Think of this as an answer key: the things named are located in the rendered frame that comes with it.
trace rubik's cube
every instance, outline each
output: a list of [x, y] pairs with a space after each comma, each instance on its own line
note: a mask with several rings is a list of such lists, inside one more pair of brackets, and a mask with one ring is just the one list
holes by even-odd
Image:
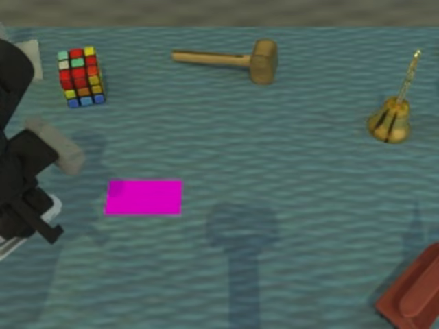
[[94, 47], [60, 51], [58, 71], [70, 108], [105, 102], [104, 84]]

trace magenta rectangle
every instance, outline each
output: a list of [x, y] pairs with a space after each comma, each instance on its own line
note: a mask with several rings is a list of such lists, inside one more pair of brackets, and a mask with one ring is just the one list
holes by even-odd
[[182, 193], [181, 180], [111, 180], [104, 214], [178, 216], [182, 212]]

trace green square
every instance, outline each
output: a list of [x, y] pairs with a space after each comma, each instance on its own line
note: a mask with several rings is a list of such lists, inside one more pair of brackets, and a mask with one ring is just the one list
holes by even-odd
[[84, 65], [84, 58], [75, 58], [74, 60], [71, 60], [71, 67], [81, 67]]
[[69, 59], [69, 53], [67, 51], [60, 51], [58, 53], [58, 60], [68, 60]]

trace wooden mallet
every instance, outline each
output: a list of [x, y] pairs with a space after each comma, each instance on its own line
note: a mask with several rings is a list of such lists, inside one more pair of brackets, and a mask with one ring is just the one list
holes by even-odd
[[257, 40], [251, 55], [173, 50], [171, 56], [177, 62], [247, 66], [255, 84], [271, 84], [278, 64], [277, 44], [269, 39]]

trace mallet head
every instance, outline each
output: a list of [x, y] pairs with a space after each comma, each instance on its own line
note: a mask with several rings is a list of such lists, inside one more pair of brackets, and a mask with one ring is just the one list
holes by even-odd
[[256, 41], [250, 59], [250, 79], [255, 84], [271, 84], [277, 65], [277, 44], [270, 39]]

